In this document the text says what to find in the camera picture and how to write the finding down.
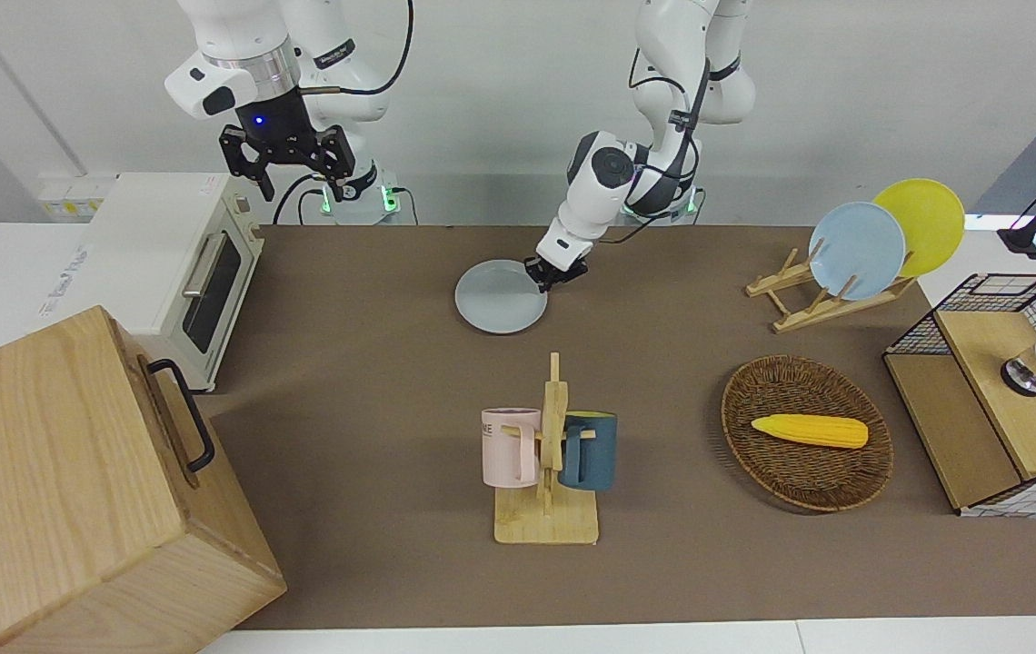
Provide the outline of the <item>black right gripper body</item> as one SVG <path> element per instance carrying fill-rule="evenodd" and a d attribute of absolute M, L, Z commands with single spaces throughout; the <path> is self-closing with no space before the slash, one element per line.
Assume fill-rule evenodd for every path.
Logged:
<path fill-rule="evenodd" d="M 356 157 L 339 124 L 315 127 L 301 92 L 253 101 L 234 109 L 238 125 L 227 125 L 219 137 L 232 175 L 264 181 L 267 166 L 301 165 L 327 181 L 351 177 Z"/>

